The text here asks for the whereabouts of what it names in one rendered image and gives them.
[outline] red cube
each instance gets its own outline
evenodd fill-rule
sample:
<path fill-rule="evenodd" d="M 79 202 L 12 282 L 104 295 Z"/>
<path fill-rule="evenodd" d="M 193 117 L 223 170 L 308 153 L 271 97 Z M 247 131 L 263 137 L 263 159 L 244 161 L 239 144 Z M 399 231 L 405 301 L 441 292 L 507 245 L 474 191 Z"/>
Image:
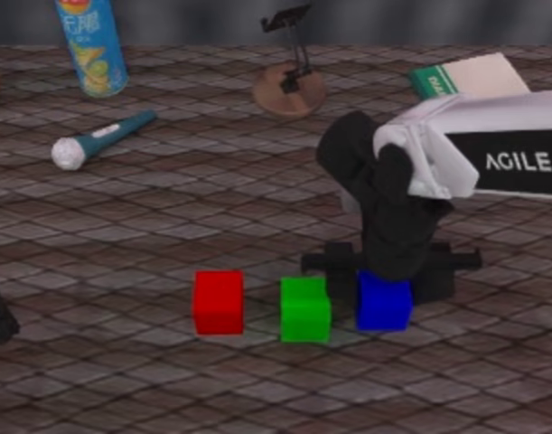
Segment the red cube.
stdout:
<path fill-rule="evenodd" d="M 196 271 L 192 315 L 198 335 L 243 334 L 243 272 Z"/>

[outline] blue cube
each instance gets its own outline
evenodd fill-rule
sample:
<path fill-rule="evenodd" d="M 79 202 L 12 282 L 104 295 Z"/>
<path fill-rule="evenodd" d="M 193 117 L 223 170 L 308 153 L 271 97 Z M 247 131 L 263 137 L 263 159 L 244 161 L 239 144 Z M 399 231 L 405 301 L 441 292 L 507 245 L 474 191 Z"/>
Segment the blue cube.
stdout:
<path fill-rule="evenodd" d="M 358 272 L 356 326 L 364 332 L 400 332 L 412 316 L 409 281 L 387 282 L 368 271 Z"/>

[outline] book spine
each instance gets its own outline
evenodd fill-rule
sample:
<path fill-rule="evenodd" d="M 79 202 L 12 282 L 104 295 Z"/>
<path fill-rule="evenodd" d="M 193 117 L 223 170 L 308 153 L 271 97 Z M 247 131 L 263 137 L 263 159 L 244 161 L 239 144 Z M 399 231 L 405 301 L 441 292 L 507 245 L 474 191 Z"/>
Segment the book spine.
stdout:
<path fill-rule="evenodd" d="M 458 93 L 458 89 L 443 65 L 413 70 L 409 75 L 412 86 L 421 99 Z"/>

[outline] green cube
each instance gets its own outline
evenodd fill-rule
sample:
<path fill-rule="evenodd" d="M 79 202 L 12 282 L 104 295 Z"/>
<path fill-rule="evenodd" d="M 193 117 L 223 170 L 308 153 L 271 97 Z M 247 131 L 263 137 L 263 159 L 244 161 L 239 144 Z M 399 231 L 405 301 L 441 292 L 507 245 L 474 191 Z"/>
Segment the green cube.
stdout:
<path fill-rule="evenodd" d="M 282 342 L 327 343 L 332 326 L 332 303 L 325 278 L 282 278 Z"/>

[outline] tiled surface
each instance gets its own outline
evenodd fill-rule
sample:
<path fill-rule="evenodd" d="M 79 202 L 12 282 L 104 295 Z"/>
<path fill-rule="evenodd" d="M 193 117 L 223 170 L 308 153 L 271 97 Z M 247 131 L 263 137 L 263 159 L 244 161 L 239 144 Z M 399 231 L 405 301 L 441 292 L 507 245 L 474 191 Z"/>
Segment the tiled surface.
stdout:
<path fill-rule="evenodd" d="M 90 100 L 64 51 L 0 48 L 0 289 L 23 324 L 0 348 L 0 434 L 552 433 L 552 202 L 459 202 L 439 238 L 487 267 L 407 332 L 340 312 L 329 345 L 278 342 L 277 280 L 358 237 L 319 135 L 414 104 L 414 66 L 492 50 L 313 47 L 331 96 L 284 122 L 249 94 L 278 49 L 130 50 L 131 86 Z M 505 51 L 552 89 L 552 48 Z M 56 138 L 148 108 L 160 120 L 81 171 L 52 165 Z M 244 337 L 193 336 L 203 268 L 245 270 Z"/>

